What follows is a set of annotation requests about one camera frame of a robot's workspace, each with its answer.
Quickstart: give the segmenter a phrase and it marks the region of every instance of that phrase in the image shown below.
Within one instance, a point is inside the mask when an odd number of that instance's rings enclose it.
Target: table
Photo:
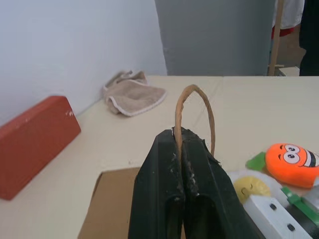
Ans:
[[[215,157],[226,171],[276,142],[319,152],[319,77],[150,76],[167,98],[142,115],[114,115],[103,101],[78,116],[81,134],[12,201],[0,200],[0,238],[76,238],[101,171],[141,166],[155,136],[174,125],[183,88],[197,84],[215,114]],[[210,144],[206,108],[196,94],[184,104],[182,125]]]

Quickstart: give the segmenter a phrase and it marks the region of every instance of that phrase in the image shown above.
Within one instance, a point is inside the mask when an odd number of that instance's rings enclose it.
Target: red block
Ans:
[[[0,127],[0,198],[11,200],[81,128],[64,96],[51,96]]]

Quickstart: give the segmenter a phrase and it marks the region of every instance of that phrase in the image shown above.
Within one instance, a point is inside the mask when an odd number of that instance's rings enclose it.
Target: person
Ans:
[[[306,50],[300,64],[300,76],[319,76],[319,0],[305,2],[299,45]]]

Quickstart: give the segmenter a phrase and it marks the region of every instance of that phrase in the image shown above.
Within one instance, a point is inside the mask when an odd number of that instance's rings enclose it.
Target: brown cardboard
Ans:
[[[134,180],[139,168],[103,172],[95,185],[79,239],[128,237]]]

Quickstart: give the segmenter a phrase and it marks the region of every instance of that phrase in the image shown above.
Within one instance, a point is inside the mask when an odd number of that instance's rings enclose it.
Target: folded cloth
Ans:
[[[153,109],[166,97],[166,90],[150,86],[143,71],[131,76],[121,71],[103,87],[109,109],[126,116],[136,116]]]

